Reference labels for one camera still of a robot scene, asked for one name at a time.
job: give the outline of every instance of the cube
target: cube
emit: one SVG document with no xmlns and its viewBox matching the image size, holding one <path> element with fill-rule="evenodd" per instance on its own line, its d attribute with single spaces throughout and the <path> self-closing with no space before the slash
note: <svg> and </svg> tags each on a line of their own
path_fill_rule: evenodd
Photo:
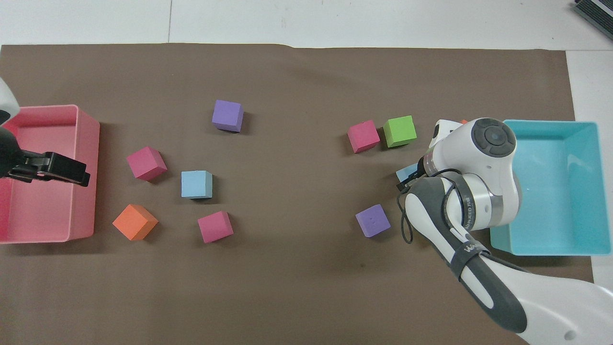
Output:
<svg viewBox="0 0 613 345">
<path fill-rule="evenodd" d="M 206 170 L 181 172 L 181 197 L 205 199 L 213 197 L 213 174 Z"/>
<path fill-rule="evenodd" d="M 113 225 L 130 241 L 145 238 L 158 220 L 141 205 L 128 205 L 113 221 Z"/>
<path fill-rule="evenodd" d="M 225 211 L 219 211 L 200 218 L 198 220 L 198 226 L 200 226 L 200 232 L 202 233 L 204 243 L 211 243 L 234 234 L 232 225 L 230 224 L 230 218 Z"/>
<path fill-rule="evenodd" d="M 127 159 L 130 169 L 137 179 L 149 181 L 168 171 L 159 151 L 149 146 L 134 152 Z"/>
<path fill-rule="evenodd" d="M 381 141 L 373 120 L 361 122 L 349 127 L 347 135 L 349 136 L 349 141 L 351 142 L 354 153 L 372 149 Z"/>
<path fill-rule="evenodd" d="M 383 126 L 387 147 L 406 145 L 417 139 L 412 116 L 392 118 Z"/>
<path fill-rule="evenodd" d="M 213 111 L 213 125 L 220 130 L 240 132 L 243 125 L 243 106 L 218 99 Z"/>
<path fill-rule="evenodd" d="M 417 171 L 417 163 L 407 166 L 406 168 L 402 168 L 396 171 L 396 176 L 398 177 L 398 181 L 402 182 L 409 178 L 409 175 L 415 173 Z"/>
<path fill-rule="evenodd" d="M 366 237 L 372 237 L 392 227 L 380 204 L 356 214 L 356 218 Z"/>
</svg>

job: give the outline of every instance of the white table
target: white table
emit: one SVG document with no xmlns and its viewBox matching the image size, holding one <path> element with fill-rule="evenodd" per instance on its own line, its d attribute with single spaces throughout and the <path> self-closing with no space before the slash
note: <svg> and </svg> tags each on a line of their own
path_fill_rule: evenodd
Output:
<svg viewBox="0 0 613 345">
<path fill-rule="evenodd" d="M 566 50 L 577 120 L 600 126 L 613 221 L 613 41 L 554 0 L 22 0 L 2 44 L 277 43 L 293 47 Z M 613 256 L 593 257 L 613 290 Z"/>
</svg>

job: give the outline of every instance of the orange cube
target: orange cube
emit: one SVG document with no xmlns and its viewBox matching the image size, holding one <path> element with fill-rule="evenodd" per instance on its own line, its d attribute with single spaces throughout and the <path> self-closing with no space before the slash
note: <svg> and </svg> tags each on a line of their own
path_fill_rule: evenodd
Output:
<svg viewBox="0 0 613 345">
<path fill-rule="evenodd" d="M 115 219 L 113 225 L 130 241 L 145 238 L 158 220 L 141 205 L 128 205 Z"/>
</svg>

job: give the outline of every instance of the black strap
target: black strap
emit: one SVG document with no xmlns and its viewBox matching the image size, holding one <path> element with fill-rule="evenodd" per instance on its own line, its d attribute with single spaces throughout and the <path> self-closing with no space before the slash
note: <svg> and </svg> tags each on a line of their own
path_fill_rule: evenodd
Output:
<svg viewBox="0 0 613 345">
<path fill-rule="evenodd" d="M 477 210 L 474 207 L 474 198 L 473 194 L 468 186 L 468 183 L 462 177 L 462 175 L 450 172 L 444 176 L 446 179 L 451 180 L 454 183 L 454 188 L 458 192 L 460 197 L 460 201 L 462 202 L 462 226 L 466 231 L 471 231 L 474 226 L 474 221 L 477 217 Z M 445 205 L 443 206 L 445 218 L 447 220 L 447 224 L 452 227 L 453 225 L 450 223 L 449 219 L 447 219 L 447 200 L 445 200 Z"/>
<path fill-rule="evenodd" d="M 451 272 L 453 272 L 458 280 L 460 280 L 460 275 L 462 275 L 464 267 L 472 258 L 481 254 L 481 252 L 490 253 L 481 242 L 477 241 L 472 236 L 466 235 L 466 238 L 468 242 L 464 242 L 456 248 L 454 257 L 451 258 L 451 263 L 449 264 Z"/>
</svg>

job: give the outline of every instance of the light blue cube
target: light blue cube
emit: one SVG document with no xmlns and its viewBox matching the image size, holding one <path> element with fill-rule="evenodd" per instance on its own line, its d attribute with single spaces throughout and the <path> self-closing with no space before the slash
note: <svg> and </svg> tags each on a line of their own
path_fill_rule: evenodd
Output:
<svg viewBox="0 0 613 345">
<path fill-rule="evenodd" d="M 417 163 L 413 165 L 409 165 L 406 168 L 402 168 L 396 171 L 396 176 L 398 177 L 398 181 L 402 182 L 406 180 L 410 174 L 415 173 L 417 171 Z"/>
<path fill-rule="evenodd" d="M 181 172 L 181 197 L 207 199 L 213 197 L 213 174 L 205 170 Z"/>
</svg>

